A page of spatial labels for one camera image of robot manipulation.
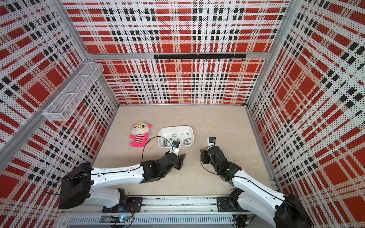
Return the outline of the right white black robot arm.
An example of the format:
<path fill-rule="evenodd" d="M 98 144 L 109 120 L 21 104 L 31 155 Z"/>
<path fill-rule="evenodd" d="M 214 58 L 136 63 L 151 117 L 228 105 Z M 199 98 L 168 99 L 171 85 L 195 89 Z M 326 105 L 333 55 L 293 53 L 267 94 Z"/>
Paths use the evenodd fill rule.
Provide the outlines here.
<path fill-rule="evenodd" d="M 314 227 L 297 196 L 277 192 L 255 180 L 240 166 L 228 161 L 218 146 L 202 149 L 200 160 L 201 165 L 210 164 L 215 170 L 213 174 L 234 187 L 229 197 L 236 211 L 249 211 L 274 228 Z"/>

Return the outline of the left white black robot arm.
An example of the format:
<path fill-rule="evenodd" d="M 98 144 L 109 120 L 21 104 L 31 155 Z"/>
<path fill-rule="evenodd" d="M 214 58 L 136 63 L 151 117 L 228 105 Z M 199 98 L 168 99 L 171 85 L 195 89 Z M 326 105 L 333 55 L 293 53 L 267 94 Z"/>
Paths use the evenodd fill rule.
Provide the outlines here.
<path fill-rule="evenodd" d="M 122 206 L 126 204 L 125 191 L 112 190 L 111 186 L 159 181 L 173 169 L 180 170 L 185 157 L 169 153 L 158 160 L 119 168 L 93 168 L 89 162 L 82 163 L 62 178 L 58 208 L 72 209 L 83 204 L 107 209 Z"/>

